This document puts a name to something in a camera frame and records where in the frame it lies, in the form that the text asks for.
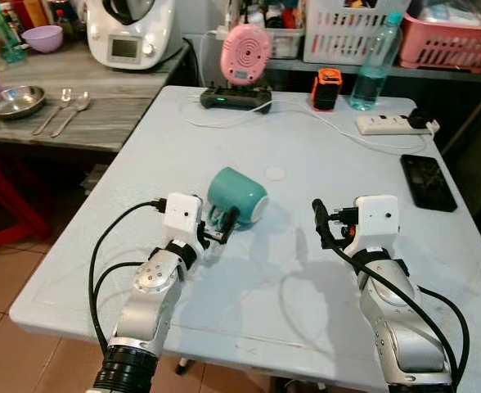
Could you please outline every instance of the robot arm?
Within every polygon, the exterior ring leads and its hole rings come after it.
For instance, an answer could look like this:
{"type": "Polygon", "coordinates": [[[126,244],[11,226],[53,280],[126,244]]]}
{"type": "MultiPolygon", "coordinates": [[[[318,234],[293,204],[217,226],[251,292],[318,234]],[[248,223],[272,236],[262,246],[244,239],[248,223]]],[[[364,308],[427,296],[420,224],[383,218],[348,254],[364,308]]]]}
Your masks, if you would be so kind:
{"type": "Polygon", "coordinates": [[[322,247],[333,248],[351,260],[361,291],[360,306],[375,336],[375,346],[391,393],[452,393],[452,366],[443,343],[413,307],[362,269],[370,269],[420,305],[420,289],[409,278],[402,260],[393,260],[398,235],[395,196],[362,196],[355,206],[329,215],[321,201],[313,202],[322,247]],[[330,221],[347,225],[335,239],[330,221]]]}
{"type": "Polygon", "coordinates": [[[170,319],[189,268],[203,258],[206,238],[226,243],[238,216],[232,209],[224,233],[208,233],[202,200],[172,193],[164,212],[164,248],[137,270],[128,302],[108,342],[101,371],[87,393],[148,393],[170,319]]]}

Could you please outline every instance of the orange device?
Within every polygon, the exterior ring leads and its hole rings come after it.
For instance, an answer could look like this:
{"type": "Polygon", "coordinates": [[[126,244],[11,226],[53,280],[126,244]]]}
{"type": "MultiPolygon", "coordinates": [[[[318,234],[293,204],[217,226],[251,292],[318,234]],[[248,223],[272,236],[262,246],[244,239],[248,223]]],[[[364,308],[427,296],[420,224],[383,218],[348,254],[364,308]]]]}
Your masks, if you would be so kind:
{"type": "Polygon", "coordinates": [[[332,111],[342,88],[342,75],[336,68],[321,68],[315,77],[312,105],[316,111],[332,111]]]}

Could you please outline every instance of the black smartphone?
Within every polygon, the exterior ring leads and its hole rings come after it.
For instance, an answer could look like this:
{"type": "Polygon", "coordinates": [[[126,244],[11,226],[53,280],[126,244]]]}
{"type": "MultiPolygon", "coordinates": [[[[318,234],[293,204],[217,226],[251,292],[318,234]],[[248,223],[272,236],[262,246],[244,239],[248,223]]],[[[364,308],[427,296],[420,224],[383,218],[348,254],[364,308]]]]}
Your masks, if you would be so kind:
{"type": "Polygon", "coordinates": [[[456,209],[455,199],[437,160],[405,154],[401,156],[401,164],[416,206],[440,211],[456,209]]]}

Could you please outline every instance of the tiled floor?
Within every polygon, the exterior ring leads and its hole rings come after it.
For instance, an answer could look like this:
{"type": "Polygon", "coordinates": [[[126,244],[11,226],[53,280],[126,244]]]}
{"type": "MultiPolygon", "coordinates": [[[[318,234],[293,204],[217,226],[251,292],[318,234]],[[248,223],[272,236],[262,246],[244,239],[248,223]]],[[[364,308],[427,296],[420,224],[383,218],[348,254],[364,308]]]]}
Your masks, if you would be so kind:
{"type": "MultiPolygon", "coordinates": [[[[73,217],[79,199],[57,204],[53,236],[0,248],[0,393],[84,393],[101,366],[95,344],[27,333],[7,315],[11,303],[73,217]]],[[[211,364],[195,364],[184,377],[173,370],[177,359],[163,357],[157,367],[155,393],[267,393],[269,377],[211,364]]],[[[334,389],[330,393],[350,392],[334,389]]]]}

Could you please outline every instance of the power strip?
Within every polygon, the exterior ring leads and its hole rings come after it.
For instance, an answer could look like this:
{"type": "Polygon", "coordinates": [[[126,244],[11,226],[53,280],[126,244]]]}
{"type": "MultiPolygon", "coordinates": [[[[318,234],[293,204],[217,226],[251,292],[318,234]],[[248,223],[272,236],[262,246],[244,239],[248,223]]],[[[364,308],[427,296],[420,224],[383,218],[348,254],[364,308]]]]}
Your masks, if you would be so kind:
{"type": "Polygon", "coordinates": [[[437,120],[427,122],[425,129],[414,129],[405,115],[359,116],[357,127],[362,135],[435,134],[440,129],[437,120]]]}

